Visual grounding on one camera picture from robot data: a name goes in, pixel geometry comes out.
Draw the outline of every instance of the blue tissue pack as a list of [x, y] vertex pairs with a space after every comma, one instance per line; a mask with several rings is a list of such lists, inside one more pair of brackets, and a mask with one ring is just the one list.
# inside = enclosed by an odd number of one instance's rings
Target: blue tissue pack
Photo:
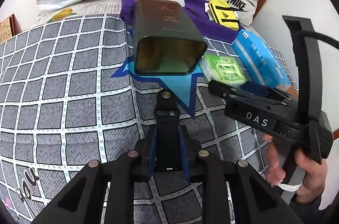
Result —
[[232, 46], [255, 83], [282, 91], [290, 88], [291, 82], [284, 68], [260, 37], [241, 30]]

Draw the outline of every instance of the green package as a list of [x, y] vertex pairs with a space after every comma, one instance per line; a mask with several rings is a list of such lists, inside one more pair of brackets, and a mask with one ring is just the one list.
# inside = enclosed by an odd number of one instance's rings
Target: green package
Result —
[[200, 68], [208, 82], [215, 80], [235, 88], [247, 82], [238, 62], [232, 57], [204, 55]]

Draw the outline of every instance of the dark green tin box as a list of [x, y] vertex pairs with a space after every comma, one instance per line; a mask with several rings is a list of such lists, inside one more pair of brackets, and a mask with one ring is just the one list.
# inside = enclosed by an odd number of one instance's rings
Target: dark green tin box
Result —
[[206, 50], [202, 35], [179, 3], [136, 1], [133, 23], [136, 74], [189, 74]]

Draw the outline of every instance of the dark sleeve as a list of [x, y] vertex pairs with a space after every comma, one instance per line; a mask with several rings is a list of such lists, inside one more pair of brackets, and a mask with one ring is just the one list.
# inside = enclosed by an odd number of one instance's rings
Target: dark sleeve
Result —
[[304, 222], [304, 224], [325, 224], [325, 215], [328, 207], [324, 210], [319, 210], [321, 203], [321, 195], [311, 204], [302, 205], [295, 201], [296, 195], [292, 198], [289, 206], [296, 215]]

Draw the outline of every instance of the metal pin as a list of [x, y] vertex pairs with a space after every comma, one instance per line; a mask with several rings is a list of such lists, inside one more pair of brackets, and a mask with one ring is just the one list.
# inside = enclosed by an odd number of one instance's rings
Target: metal pin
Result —
[[161, 95], [165, 99], [169, 99], [171, 97], [171, 94], [168, 91], [164, 91]]
[[97, 166], [99, 166], [99, 162], [97, 160], [92, 160], [88, 163], [88, 166], [90, 168], [96, 168]]
[[242, 168], [246, 168], [249, 164], [247, 163], [246, 160], [239, 160], [238, 165]]
[[139, 153], [137, 151], [130, 151], [128, 153], [128, 156], [133, 158], [133, 157], [137, 157], [139, 155]]
[[199, 151], [199, 155], [200, 155], [201, 157], [207, 157], [209, 154], [210, 154], [210, 153], [209, 153], [208, 151], [206, 151], [206, 150], [201, 150], [201, 151]]

